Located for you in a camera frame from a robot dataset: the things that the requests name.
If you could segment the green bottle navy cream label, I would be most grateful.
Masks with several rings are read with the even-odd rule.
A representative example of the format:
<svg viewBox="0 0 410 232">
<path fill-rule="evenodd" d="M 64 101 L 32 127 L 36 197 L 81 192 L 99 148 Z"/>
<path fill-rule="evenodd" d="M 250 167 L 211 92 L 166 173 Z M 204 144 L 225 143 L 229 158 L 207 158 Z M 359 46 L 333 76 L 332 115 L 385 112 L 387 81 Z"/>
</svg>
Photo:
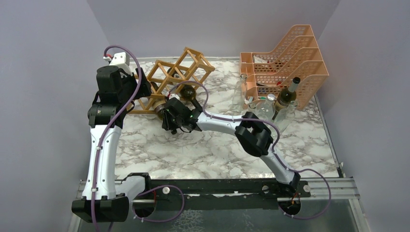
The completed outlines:
<svg viewBox="0 0 410 232">
<path fill-rule="evenodd" d="M 171 69 L 172 68 L 169 68 L 167 70 L 167 73 L 170 74 L 172 77 L 180 78 L 180 75 L 177 73 L 177 71 L 171 71 Z M 181 99 L 191 102 L 196 109 L 202 112 L 203 107 L 199 104 L 199 102 L 196 99 L 197 93 L 194 87 L 188 84 L 183 84 L 181 86 L 182 89 L 179 92 Z"/>
</svg>

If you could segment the wooden wine rack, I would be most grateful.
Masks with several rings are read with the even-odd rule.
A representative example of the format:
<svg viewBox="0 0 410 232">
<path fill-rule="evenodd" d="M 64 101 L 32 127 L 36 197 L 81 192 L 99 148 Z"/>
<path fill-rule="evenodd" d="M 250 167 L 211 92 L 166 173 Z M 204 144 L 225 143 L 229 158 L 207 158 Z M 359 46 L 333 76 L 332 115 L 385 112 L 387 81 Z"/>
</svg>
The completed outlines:
<svg viewBox="0 0 410 232">
<path fill-rule="evenodd" d="M 152 87 L 151 96 L 135 100 L 135 107 L 131 109 L 132 105 L 129 104 L 127 109 L 131 110 L 131 114 L 154 114 L 154 109 L 165 103 L 165 96 L 176 84 L 184 81 L 202 84 L 214 70 L 215 67 L 202 52 L 188 47 L 174 63 L 158 59 L 146 75 L 147 81 L 155 83 L 158 88 Z"/>
</svg>

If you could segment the tall clear glass bottle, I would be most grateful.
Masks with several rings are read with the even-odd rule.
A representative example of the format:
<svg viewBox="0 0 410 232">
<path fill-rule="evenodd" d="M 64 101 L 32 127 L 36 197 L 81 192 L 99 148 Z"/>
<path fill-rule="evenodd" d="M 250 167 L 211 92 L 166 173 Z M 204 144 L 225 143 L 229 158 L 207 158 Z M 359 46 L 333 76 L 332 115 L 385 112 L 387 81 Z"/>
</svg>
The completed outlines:
<svg viewBox="0 0 410 232">
<path fill-rule="evenodd" d="M 239 77 L 239 80 L 235 84 L 234 94 L 232 98 L 231 110 L 234 113 L 241 113 L 243 110 L 243 105 L 247 92 L 247 78 L 248 76 L 245 73 L 242 73 Z"/>
</svg>

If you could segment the green bottle brown label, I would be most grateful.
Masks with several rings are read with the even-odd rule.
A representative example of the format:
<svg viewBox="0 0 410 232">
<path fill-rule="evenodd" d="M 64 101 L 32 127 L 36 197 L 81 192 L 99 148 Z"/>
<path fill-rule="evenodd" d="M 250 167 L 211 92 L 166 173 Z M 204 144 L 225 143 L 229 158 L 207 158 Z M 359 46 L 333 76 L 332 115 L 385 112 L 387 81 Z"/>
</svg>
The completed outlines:
<svg viewBox="0 0 410 232">
<path fill-rule="evenodd" d="M 153 99 L 152 109 L 155 112 L 156 116 L 160 120 L 163 120 L 165 98 L 164 98 L 162 92 L 160 92 L 159 94 L 162 95 L 162 98 L 161 99 L 160 98 Z"/>
</svg>

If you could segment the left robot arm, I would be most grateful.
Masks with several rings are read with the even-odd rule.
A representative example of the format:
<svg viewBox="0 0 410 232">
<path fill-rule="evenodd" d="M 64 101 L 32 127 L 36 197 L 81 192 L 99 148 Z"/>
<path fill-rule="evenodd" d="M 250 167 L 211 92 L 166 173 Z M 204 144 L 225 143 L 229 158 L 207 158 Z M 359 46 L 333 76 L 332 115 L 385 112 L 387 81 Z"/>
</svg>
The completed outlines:
<svg viewBox="0 0 410 232">
<path fill-rule="evenodd" d="M 115 182 L 115 162 L 126 107 L 151 95 L 142 68 L 131 73 L 118 66 L 97 70 L 98 91 L 88 110 L 91 153 L 85 188 L 72 202 L 72 212 L 88 223 L 124 222 L 133 199 L 147 198 L 152 192 L 147 174 L 131 174 L 121 184 Z"/>
</svg>

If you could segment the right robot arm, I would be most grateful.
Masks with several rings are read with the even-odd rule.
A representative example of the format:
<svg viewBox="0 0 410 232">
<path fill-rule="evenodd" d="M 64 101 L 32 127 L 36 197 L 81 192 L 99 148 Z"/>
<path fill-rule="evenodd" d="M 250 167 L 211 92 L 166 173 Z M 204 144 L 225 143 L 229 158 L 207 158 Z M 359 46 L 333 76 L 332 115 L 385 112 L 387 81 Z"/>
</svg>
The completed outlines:
<svg viewBox="0 0 410 232">
<path fill-rule="evenodd" d="M 260 158 L 275 175 L 279 191 L 286 197 L 298 191 L 300 174 L 291 170 L 283 156 L 275 150 L 278 139 L 273 139 L 265 121 L 252 112 L 242 116 L 208 114 L 200 106 L 191 110 L 177 98 L 167 99 L 163 109 L 163 129 L 183 131 L 216 131 L 235 136 L 251 156 Z"/>
</svg>

